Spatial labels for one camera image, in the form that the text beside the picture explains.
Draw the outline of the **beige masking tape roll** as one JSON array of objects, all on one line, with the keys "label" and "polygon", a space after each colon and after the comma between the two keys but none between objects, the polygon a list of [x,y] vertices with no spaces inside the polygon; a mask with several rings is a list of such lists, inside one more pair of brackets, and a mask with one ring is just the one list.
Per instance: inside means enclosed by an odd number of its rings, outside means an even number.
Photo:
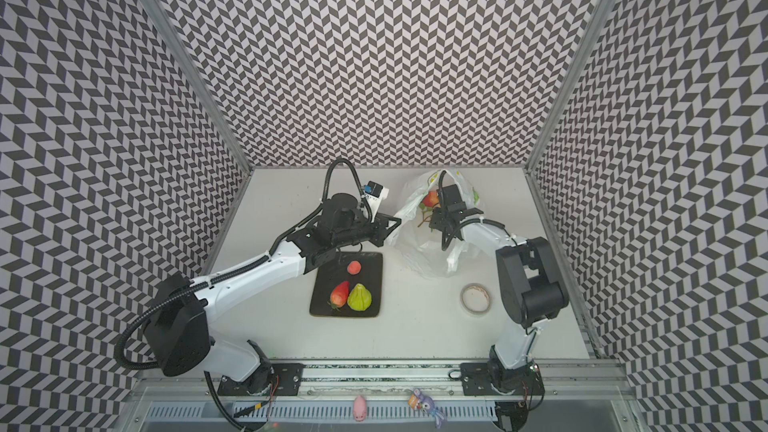
[{"label": "beige masking tape roll", "polygon": [[488,290],[478,283],[464,286],[459,295],[463,309],[472,316],[483,316],[491,308],[491,295]]}]

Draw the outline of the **white plastic bag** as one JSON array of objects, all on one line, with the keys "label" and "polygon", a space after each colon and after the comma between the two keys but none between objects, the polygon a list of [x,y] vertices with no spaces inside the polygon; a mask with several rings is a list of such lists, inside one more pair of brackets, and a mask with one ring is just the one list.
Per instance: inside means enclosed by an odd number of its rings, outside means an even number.
[{"label": "white plastic bag", "polygon": [[434,206],[424,205],[430,193],[437,192],[439,177],[446,173],[443,186],[457,185],[468,207],[483,206],[476,189],[466,175],[458,169],[442,168],[426,171],[408,180],[397,200],[395,216],[401,225],[386,239],[406,264],[426,279],[443,279],[455,275],[461,261],[467,262],[479,255],[479,250],[455,238],[446,251],[441,249],[442,233],[430,227]]}]

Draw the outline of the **red fake apple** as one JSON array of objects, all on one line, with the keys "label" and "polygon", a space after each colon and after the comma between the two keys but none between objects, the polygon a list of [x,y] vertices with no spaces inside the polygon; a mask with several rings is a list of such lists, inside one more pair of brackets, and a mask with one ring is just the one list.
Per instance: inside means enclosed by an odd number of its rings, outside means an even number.
[{"label": "red fake apple", "polygon": [[439,195],[436,190],[430,190],[421,201],[423,209],[434,209],[440,204]]}]

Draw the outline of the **black square mat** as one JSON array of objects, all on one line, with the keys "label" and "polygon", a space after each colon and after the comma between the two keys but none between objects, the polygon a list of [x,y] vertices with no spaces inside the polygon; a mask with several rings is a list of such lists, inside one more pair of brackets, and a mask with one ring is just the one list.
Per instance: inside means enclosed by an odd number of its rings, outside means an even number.
[{"label": "black square mat", "polygon": [[382,301],[383,255],[342,252],[317,272],[309,313],[314,317],[373,318]]}]

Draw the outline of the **small red fake cherry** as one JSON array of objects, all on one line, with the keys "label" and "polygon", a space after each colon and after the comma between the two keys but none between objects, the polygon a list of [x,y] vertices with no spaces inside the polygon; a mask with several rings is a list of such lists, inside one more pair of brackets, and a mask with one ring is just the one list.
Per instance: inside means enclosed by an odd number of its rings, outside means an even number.
[{"label": "small red fake cherry", "polygon": [[351,261],[347,266],[347,272],[350,275],[357,275],[361,272],[362,265],[359,261]]}]

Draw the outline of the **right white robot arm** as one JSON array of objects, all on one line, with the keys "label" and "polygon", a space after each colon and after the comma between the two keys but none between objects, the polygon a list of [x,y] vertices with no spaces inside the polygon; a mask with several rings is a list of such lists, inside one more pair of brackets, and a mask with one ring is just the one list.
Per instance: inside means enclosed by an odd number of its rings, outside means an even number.
[{"label": "right white robot arm", "polygon": [[563,273],[547,239],[518,238],[505,225],[489,219],[468,204],[458,184],[446,186],[446,169],[437,178],[438,203],[430,228],[441,233],[440,246],[448,250],[455,241],[479,249],[493,258],[499,297],[512,321],[491,346],[486,372],[492,393],[543,395],[540,371],[532,358],[543,324],[569,305]]}]

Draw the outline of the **purple toy figure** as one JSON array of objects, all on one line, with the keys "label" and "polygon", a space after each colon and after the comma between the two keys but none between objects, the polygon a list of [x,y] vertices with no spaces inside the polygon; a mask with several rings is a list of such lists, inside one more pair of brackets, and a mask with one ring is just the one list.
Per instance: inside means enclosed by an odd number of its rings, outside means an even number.
[{"label": "purple toy figure", "polygon": [[432,397],[418,388],[412,390],[408,405],[413,411],[423,412],[431,417],[437,429],[441,429],[447,421],[446,414],[436,405]]}]

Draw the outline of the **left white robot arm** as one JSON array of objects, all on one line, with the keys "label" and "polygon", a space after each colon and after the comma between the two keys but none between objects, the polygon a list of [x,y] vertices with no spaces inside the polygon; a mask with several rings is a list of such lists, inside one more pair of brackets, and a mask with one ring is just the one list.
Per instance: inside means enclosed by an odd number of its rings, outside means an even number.
[{"label": "left white robot arm", "polygon": [[266,252],[195,279],[180,273],[165,279],[149,308],[118,336],[116,363],[128,370],[158,369],[167,377],[198,368],[249,394],[263,392],[274,376],[269,359],[254,340],[228,338],[216,323],[240,303],[331,262],[346,246],[383,246],[401,223],[379,210],[388,189],[362,183],[354,173],[353,193],[329,192],[335,169],[351,164],[338,158],[329,165],[318,206],[278,235]]}]

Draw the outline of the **green fake fruit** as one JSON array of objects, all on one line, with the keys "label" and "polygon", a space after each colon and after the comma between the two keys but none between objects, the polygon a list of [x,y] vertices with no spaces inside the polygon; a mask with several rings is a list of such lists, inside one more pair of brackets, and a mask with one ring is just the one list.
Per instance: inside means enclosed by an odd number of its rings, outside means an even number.
[{"label": "green fake fruit", "polygon": [[368,310],[373,303],[373,295],[362,283],[354,286],[347,298],[348,307],[355,312]]}]

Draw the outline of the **aluminium front rail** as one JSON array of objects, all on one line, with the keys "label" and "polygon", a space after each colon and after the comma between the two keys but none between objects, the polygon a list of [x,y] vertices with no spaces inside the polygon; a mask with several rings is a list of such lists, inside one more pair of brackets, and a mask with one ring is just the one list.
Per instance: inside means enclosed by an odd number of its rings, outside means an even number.
[{"label": "aluminium front rail", "polygon": [[607,359],[540,359],[496,385],[484,361],[452,360],[278,360],[267,368],[289,399],[346,400],[405,397],[414,388],[435,400],[489,398],[534,402],[632,400],[623,367]]}]

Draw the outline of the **pink toy figure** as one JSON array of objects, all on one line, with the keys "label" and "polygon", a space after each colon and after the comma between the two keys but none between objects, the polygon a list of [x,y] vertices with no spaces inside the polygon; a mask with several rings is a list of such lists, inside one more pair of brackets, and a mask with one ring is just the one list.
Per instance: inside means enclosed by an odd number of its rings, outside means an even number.
[{"label": "pink toy figure", "polygon": [[362,396],[357,396],[353,401],[352,413],[356,422],[363,422],[367,417],[367,401]]}]

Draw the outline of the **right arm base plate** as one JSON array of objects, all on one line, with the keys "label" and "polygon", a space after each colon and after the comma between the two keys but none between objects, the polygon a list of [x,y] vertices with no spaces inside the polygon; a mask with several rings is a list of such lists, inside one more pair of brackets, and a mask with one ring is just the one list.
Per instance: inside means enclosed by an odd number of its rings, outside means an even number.
[{"label": "right arm base plate", "polygon": [[540,369],[535,363],[515,369],[489,361],[466,362],[459,366],[460,382],[465,396],[542,396],[546,389]]}]

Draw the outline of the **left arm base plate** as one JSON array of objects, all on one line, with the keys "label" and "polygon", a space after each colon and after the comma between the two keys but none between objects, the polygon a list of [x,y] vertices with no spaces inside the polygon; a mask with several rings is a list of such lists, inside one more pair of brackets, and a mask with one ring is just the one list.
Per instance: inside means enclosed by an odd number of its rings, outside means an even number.
[{"label": "left arm base plate", "polygon": [[303,372],[304,365],[298,362],[262,364],[243,382],[223,376],[217,392],[225,397],[297,396]]}]

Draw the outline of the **red fake strawberry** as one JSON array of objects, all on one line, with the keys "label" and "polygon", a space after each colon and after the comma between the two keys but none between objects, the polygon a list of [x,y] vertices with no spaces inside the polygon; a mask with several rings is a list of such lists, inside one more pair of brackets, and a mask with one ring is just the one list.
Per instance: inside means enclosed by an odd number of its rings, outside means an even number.
[{"label": "red fake strawberry", "polygon": [[350,293],[350,283],[343,281],[330,294],[329,305],[333,310],[339,310],[347,304]]}]

